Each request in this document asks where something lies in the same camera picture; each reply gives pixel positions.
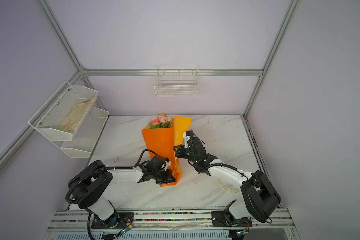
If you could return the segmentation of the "cream printed ribbon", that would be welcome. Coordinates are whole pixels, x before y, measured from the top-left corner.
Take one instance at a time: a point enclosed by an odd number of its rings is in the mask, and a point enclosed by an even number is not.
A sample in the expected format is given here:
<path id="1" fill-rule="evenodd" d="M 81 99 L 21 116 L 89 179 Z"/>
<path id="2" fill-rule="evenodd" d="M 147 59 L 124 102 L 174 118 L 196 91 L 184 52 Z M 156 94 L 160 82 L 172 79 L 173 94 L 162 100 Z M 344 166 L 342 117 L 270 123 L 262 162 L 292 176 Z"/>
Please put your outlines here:
<path id="1" fill-rule="evenodd" d="M 234 187 L 233 185 L 229 184 L 228 182 L 219 179 L 218 180 L 218 186 L 226 193 L 230 194 L 230 195 L 235 195 L 237 194 L 240 190 L 237 189 L 236 187 Z"/>

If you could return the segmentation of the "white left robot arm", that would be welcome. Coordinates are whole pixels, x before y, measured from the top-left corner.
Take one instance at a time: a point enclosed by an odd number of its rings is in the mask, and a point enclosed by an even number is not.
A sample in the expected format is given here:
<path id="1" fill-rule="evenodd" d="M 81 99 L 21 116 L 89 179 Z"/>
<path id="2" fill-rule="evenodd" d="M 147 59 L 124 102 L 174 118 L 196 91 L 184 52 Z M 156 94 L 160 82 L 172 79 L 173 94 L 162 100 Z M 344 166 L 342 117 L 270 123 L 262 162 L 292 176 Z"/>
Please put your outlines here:
<path id="1" fill-rule="evenodd" d="M 102 161 L 94 161 L 69 181 L 65 201 L 89 213 L 87 232 L 91 240 L 94 239 L 90 230 L 91 216 L 107 229 L 122 228 L 116 235 L 119 238 L 132 227 L 133 215 L 124 217 L 118 213 L 104 197 L 105 190 L 109 185 L 119 183 L 144 183 L 151 180 L 160 186 L 175 183 L 169 162 L 169 159 L 149 149 L 142 150 L 133 166 L 107 166 Z"/>

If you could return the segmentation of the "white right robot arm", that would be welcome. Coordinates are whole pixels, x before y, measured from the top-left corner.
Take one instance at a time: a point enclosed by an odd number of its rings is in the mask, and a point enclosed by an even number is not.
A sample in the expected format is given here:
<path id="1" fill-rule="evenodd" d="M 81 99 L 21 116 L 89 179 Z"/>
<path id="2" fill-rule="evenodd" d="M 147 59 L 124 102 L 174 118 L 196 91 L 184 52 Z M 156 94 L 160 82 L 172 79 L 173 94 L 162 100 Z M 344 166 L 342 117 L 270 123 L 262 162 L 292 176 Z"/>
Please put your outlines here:
<path id="1" fill-rule="evenodd" d="M 246 172 L 224 163 L 207 153 L 204 142 L 192 130 L 184 132 L 183 137 L 184 143 L 174 147 L 175 157 L 186 159 L 198 174 L 223 180 L 242 194 L 242 202 L 233 200 L 219 212 L 223 226 L 236 227 L 243 223 L 248 228 L 252 218 L 260 223 L 272 223 L 271 214 L 282 198 L 264 172 Z"/>

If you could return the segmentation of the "orange wrapping paper sheet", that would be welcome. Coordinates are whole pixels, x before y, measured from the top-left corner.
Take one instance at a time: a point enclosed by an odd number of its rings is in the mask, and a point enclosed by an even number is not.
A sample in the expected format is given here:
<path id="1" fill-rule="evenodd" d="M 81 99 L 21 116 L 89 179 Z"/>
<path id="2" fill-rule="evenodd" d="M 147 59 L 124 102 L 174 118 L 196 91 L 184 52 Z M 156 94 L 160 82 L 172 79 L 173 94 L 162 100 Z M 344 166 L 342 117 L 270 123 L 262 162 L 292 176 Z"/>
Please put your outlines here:
<path id="1" fill-rule="evenodd" d="M 170 117 L 165 114 L 159 114 L 155 118 Z M 156 152 L 163 158 L 168 158 L 170 164 L 168 169 L 172 170 L 172 174 L 176 179 L 175 183 L 166 184 L 165 187 L 175 186 L 182 177 L 179 158 L 175 157 L 174 146 L 181 145 L 184 137 L 183 133 L 190 129 L 192 118 L 174 116 L 168 128 L 150 129 L 148 125 L 142 129 L 142 135 L 145 140 L 147 149 Z"/>

